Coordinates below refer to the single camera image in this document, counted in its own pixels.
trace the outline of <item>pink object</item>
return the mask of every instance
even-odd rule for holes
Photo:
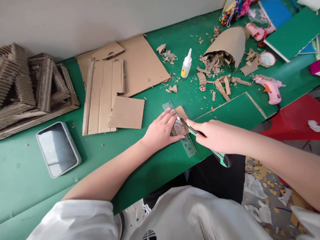
[[[251,3],[251,0],[247,0],[242,4],[242,8],[241,8],[239,17],[247,15],[247,13],[250,9],[250,3]]]
[[[312,63],[309,67],[309,70],[312,75],[320,76],[320,60]]]
[[[264,29],[261,27],[257,27],[254,23],[248,23],[246,25],[246,29],[250,32],[250,35],[257,41],[261,41],[264,37],[264,33],[267,31],[267,35],[273,33],[276,28],[274,26],[270,26],[268,29]]]
[[[306,94],[281,109],[272,118],[271,128],[260,134],[278,141],[320,141],[320,133],[309,127],[309,120],[320,123],[320,103]]]
[[[269,104],[275,105],[281,102],[279,87],[282,86],[282,82],[280,82],[279,80],[269,81],[260,77],[259,75],[253,78],[253,80],[256,83],[259,83],[262,86],[264,86],[264,92],[268,92],[269,95]]]

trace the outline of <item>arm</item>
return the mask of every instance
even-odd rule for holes
[[[120,155],[111,159],[78,184],[62,200],[87,199],[111,201],[128,176],[152,154],[184,136],[171,137],[177,115],[165,110],[151,123],[145,136]]]
[[[241,154],[258,159],[320,210],[320,157],[282,142],[220,121],[188,124],[203,132],[196,140],[217,152]]]

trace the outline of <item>hand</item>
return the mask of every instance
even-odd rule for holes
[[[240,154],[245,147],[246,134],[250,133],[245,129],[223,123],[217,120],[210,120],[205,123],[195,123],[187,120],[187,123],[195,130],[201,131],[206,137],[197,134],[196,141],[201,145],[216,152],[225,154]]]
[[[177,119],[177,115],[174,113],[174,109],[170,111],[170,108],[167,108],[150,124],[146,134],[140,140],[148,150],[157,152],[165,146],[184,138],[183,135],[170,136]]]

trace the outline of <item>ruler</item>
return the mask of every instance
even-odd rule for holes
[[[171,102],[165,103],[162,105],[163,109],[166,110],[167,108],[170,108],[171,110],[174,109],[173,105]],[[177,112],[175,112],[175,114],[178,116],[176,122],[173,125],[172,128],[172,135],[178,135],[179,133],[181,133],[181,129],[184,129],[184,125],[180,120],[179,115],[177,114]],[[197,149],[194,146],[191,138],[189,137],[189,135],[186,133],[186,131],[184,132],[184,137],[183,139],[180,140],[180,142],[182,143],[184,150],[186,150],[188,157],[192,157],[193,155],[197,154]]]

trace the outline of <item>white shirt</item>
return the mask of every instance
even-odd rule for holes
[[[27,240],[118,239],[112,204],[97,200],[58,202]],[[314,238],[320,239],[320,215],[292,207]],[[271,239],[238,203],[191,186],[163,194],[131,239]]]

